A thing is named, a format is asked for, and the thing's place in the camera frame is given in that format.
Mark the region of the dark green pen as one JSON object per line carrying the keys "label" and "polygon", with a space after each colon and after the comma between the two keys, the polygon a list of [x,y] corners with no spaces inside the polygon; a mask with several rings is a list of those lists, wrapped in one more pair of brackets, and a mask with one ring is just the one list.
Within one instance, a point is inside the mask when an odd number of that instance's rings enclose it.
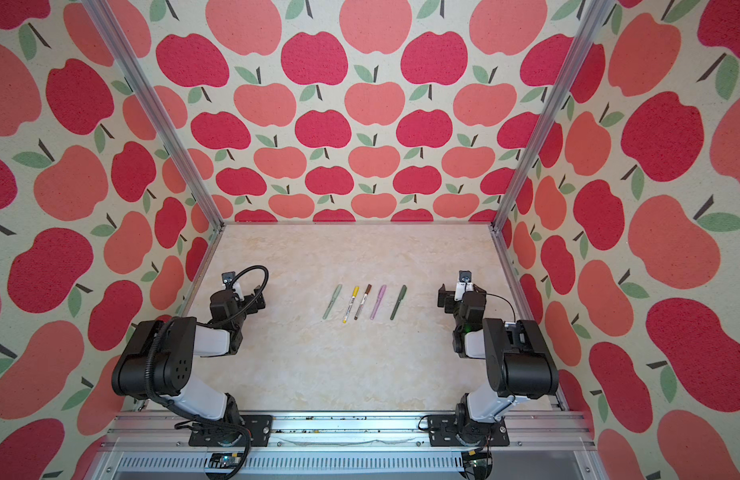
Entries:
{"label": "dark green pen", "polygon": [[395,320],[395,318],[396,318],[396,316],[398,314],[398,311],[400,309],[400,306],[401,306],[403,300],[406,297],[407,291],[408,291],[408,286],[405,285],[405,284],[403,284],[402,287],[401,287],[401,289],[400,289],[400,291],[399,291],[399,294],[398,294],[398,296],[396,298],[396,301],[394,303],[394,307],[393,307],[392,313],[390,315],[390,320],[391,321],[394,321]]}

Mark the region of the pink pen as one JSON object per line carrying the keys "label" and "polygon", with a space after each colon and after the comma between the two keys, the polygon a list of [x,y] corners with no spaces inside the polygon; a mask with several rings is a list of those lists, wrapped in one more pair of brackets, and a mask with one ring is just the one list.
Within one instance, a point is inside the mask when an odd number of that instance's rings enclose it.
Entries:
{"label": "pink pen", "polygon": [[384,285],[382,285],[380,287],[380,290],[378,292],[378,295],[377,295],[375,304],[374,304],[373,309],[372,309],[372,312],[371,312],[370,320],[374,320],[376,318],[376,316],[378,314],[378,311],[380,309],[380,306],[382,304],[383,298],[385,296],[386,290],[387,290],[387,285],[386,284],[384,284]]}

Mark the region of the light green pen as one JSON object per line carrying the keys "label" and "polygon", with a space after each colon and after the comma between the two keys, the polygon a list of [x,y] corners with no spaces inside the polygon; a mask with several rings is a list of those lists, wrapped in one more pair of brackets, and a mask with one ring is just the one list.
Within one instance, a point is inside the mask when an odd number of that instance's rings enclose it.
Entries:
{"label": "light green pen", "polygon": [[325,312],[324,312],[324,314],[322,316],[322,319],[323,320],[327,320],[330,317],[331,311],[332,311],[335,303],[337,302],[337,300],[338,300],[338,298],[339,298],[339,296],[341,294],[342,287],[343,287],[342,284],[338,284],[336,286],[336,288],[334,289],[334,291],[332,293],[332,296],[331,296],[331,299],[330,299],[330,302],[329,302],[329,304],[328,304],[328,306],[327,306],[327,308],[326,308],[326,310],[325,310]]}

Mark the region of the white pen brown end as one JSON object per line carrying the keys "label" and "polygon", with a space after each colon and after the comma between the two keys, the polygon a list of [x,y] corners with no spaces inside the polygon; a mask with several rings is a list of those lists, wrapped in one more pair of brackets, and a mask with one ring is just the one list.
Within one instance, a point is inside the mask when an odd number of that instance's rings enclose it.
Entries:
{"label": "white pen brown end", "polygon": [[371,290],[372,290],[372,284],[368,284],[367,287],[364,290],[363,296],[361,297],[361,300],[360,300],[360,304],[359,304],[359,306],[357,308],[357,311],[356,311],[356,313],[354,315],[354,320],[355,321],[357,321],[359,319],[359,317],[361,315],[361,312],[363,310],[363,307],[366,304],[366,301],[367,301],[367,299],[369,297],[369,294],[371,293]]}

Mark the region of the white pen yellow tip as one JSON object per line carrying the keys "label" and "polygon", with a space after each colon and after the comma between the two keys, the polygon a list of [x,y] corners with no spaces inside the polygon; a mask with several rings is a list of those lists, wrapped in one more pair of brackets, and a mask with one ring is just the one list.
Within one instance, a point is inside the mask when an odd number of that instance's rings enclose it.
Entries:
{"label": "white pen yellow tip", "polygon": [[349,320],[349,318],[351,316],[351,312],[352,312],[354,303],[355,303],[355,301],[356,301],[356,299],[357,299],[357,297],[359,295],[359,292],[360,292],[360,287],[359,286],[356,286],[353,289],[353,291],[352,291],[352,294],[351,294],[351,297],[350,297],[350,300],[349,300],[349,303],[348,303],[348,307],[347,307],[346,312],[344,314],[344,317],[342,319],[342,323],[345,324],[345,323],[348,322],[348,320]]}

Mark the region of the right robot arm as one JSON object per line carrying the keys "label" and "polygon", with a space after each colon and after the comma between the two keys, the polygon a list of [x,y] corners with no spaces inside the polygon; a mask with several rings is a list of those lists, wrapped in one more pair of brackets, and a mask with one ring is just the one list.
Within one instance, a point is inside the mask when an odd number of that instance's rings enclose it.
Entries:
{"label": "right robot arm", "polygon": [[464,427],[495,424],[516,404],[554,395],[559,386],[559,371],[538,323],[487,317],[488,297],[486,290],[464,282],[454,290],[441,286],[437,294],[437,306],[455,321],[455,353],[486,366],[486,382],[456,406],[457,422]]}

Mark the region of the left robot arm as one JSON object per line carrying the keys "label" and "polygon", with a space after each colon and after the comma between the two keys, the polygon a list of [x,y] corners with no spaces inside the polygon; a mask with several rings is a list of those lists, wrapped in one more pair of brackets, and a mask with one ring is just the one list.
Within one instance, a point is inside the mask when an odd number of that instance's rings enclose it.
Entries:
{"label": "left robot arm", "polygon": [[195,358],[232,356],[243,341],[243,324],[266,307],[264,287],[249,295],[223,289],[211,296],[211,319],[194,317],[140,323],[114,367],[114,393],[151,400],[197,423],[223,422],[242,426],[233,396],[222,393],[193,374]]}

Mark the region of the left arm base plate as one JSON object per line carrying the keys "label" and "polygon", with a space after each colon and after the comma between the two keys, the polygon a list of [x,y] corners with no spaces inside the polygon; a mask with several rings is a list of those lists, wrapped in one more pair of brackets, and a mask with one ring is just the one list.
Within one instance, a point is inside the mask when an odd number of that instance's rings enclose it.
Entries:
{"label": "left arm base plate", "polygon": [[192,447],[243,448],[266,447],[272,433],[271,415],[242,415],[241,426],[223,426],[192,422],[188,444]]}

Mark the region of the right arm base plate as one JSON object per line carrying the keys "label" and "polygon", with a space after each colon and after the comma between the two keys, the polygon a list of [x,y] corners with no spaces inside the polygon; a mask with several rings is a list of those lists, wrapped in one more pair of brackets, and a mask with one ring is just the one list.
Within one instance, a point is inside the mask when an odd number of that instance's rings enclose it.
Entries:
{"label": "right arm base plate", "polygon": [[426,415],[418,425],[429,436],[432,447],[507,447],[510,445],[504,421],[476,422],[469,417],[459,419],[455,414]]}

